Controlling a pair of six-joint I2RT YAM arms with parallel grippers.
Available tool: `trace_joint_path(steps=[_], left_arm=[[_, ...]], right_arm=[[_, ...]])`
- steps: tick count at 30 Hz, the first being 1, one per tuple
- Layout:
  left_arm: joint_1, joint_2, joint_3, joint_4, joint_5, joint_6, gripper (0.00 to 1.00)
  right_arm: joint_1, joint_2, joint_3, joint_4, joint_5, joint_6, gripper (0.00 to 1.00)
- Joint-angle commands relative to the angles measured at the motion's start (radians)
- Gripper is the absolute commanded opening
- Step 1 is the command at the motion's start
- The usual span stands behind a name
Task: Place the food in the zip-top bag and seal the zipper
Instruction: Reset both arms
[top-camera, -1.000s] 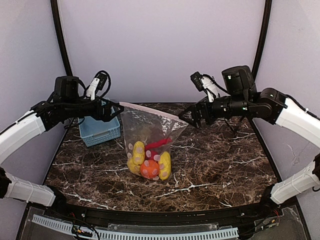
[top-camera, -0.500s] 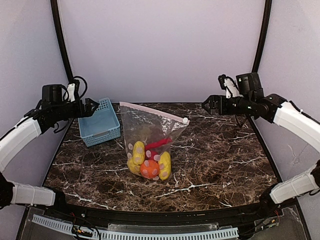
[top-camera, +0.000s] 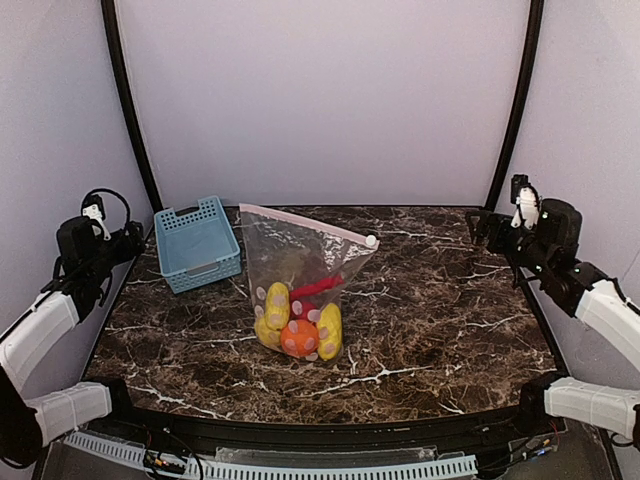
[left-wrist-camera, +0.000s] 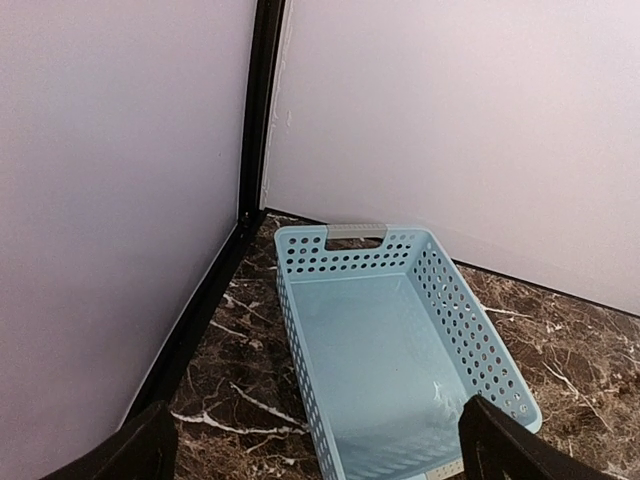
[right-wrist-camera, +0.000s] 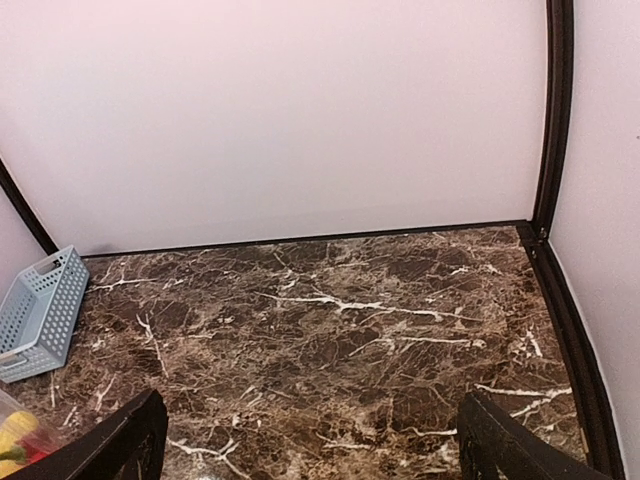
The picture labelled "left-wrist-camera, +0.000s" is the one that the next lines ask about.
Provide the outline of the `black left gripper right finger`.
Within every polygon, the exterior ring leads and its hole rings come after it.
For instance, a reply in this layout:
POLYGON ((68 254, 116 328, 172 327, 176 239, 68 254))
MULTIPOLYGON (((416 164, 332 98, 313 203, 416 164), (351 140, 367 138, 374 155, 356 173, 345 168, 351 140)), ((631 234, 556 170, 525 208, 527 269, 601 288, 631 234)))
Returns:
POLYGON ((570 457, 475 395, 458 422, 468 479, 606 480, 608 475, 570 457))

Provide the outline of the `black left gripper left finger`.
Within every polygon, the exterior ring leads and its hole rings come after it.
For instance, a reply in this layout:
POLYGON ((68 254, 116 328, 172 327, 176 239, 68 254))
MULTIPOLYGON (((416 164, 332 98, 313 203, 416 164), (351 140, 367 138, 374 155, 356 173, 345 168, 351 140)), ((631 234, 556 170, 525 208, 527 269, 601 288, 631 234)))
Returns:
POLYGON ((47 475, 67 479, 173 479, 178 433, 165 401, 154 402, 96 448, 47 475))

